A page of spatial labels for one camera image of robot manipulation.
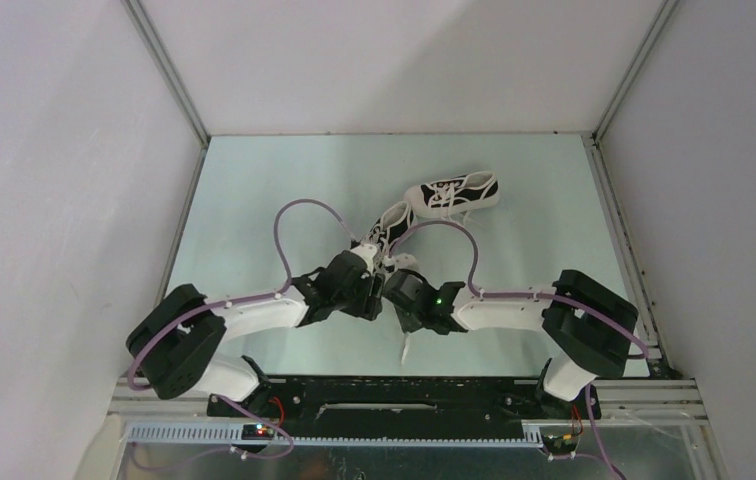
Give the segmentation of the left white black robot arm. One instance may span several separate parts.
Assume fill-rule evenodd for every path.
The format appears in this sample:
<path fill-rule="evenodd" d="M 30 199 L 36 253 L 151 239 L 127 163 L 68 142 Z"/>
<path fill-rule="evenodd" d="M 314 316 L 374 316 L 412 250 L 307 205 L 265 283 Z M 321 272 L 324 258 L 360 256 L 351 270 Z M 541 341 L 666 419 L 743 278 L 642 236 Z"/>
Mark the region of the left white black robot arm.
<path fill-rule="evenodd" d="M 374 320 L 381 311 L 384 277 L 375 269 L 378 248 L 360 244 L 324 268 L 293 278 L 281 292 L 207 301 L 192 284 L 170 292 L 129 334 L 131 389 L 161 400 L 188 392 L 222 394 L 246 416 L 270 403 L 263 372 L 246 356 L 219 353 L 221 344 L 261 331 L 301 328 L 341 312 Z"/>

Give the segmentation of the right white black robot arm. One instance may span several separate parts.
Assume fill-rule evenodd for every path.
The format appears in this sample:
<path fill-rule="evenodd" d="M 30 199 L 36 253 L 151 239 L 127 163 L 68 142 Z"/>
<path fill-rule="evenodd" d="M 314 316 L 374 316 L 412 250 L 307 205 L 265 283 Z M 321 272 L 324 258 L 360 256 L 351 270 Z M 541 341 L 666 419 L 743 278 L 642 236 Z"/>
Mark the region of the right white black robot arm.
<path fill-rule="evenodd" d="M 648 347 L 634 330 L 637 309 L 578 270 L 564 270 L 549 287 L 520 291 L 477 290 L 465 282 L 435 288 L 410 269 L 393 273 L 383 296 L 409 317 L 415 330 L 440 335 L 484 329 L 546 334 L 560 349 L 535 392 L 539 411 L 560 418 L 597 378 L 623 376 L 632 348 Z"/>

